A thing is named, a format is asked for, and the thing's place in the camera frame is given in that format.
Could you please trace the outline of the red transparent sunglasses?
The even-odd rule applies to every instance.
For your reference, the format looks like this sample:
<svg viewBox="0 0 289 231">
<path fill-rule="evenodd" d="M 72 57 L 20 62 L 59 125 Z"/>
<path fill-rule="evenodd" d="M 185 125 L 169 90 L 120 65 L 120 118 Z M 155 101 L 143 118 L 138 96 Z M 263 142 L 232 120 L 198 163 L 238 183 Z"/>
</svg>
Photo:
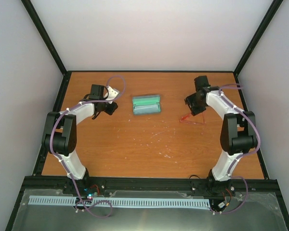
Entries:
<svg viewBox="0 0 289 231">
<path fill-rule="evenodd" d="M 192 115 L 192 113 L 187 113 L 179 119 L 180 123 L 189 125 L 205 125 L 204 113 L 198 115 Z"/>
</svg>

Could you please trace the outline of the grey glasses case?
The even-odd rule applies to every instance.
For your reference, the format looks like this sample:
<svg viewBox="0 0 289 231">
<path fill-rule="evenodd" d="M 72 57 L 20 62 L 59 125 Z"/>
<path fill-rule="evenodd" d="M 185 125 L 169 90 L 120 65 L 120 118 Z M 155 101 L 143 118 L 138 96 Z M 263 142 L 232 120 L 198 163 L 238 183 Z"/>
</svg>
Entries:
<svg viewBox="0 0 289 231">
<path fill-rule="evenodd" d="M 160 95 L 143 95 L 132 98 L 132 108 L 137 105 L 158 104 L 160 106 Z"/>
</svg>

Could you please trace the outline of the blue cleaning cloth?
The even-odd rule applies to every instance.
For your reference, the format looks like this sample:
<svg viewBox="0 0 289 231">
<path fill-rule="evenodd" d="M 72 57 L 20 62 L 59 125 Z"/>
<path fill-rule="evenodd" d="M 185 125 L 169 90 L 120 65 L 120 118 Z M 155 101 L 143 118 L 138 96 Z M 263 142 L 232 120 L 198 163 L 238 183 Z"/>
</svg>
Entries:
<svg viewBox="0 0 289 231">
<path fill-rule="evenodd" d="M 160 113 L 160 106 L 158 104 L 137 105 L 133 107 L 134 115 L 148 115 Z"/>
</svg>

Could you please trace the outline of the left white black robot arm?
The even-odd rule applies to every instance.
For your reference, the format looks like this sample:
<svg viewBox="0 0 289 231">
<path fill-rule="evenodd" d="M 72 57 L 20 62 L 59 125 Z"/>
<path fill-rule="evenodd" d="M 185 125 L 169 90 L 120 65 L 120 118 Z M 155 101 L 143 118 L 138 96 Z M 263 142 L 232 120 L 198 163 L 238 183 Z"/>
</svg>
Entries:
<svg viewBox="0 0 289 231">
<path fill-rule="evenodd" d="M 77 125 L 89 117 L 96 119 L 101 112 L 112 115 L 118 108 L 114 102 L 118 96 L 120 91 L 111 86 L 93 84 L 91 92 L 75 106 L 46 116 L 41 144 L 58 159 L 67 177 L 75 180 L 73 187 L 81 194 L 90 190 L 91 182 L 76 152 Z"/>
</svg>

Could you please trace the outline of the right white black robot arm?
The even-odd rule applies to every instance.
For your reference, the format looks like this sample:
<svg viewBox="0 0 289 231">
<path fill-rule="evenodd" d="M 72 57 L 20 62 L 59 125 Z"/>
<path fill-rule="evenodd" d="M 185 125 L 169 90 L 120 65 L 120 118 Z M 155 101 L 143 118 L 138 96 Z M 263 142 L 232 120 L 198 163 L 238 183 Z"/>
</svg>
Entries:
<svg viewBox="0 0 289 231">
<path fill-rule="evenodd" d="M 184 100 L 191 115 L 199 115 L 210 107 L 223 120 L 220 134 L 222 152 L 216 165 L 209 171 L 206 186 L 209 194 L 218 195 L 230 189 L 235 167 L 243 157 L 259 150 L 261 139 L 255 114 L 239 108 L 224 93 L 224 89 L 240 90 L 241 85 L 211 86 L 207 76 L 196 77 L 194 84 L 196 92 Z"/>
</svg>

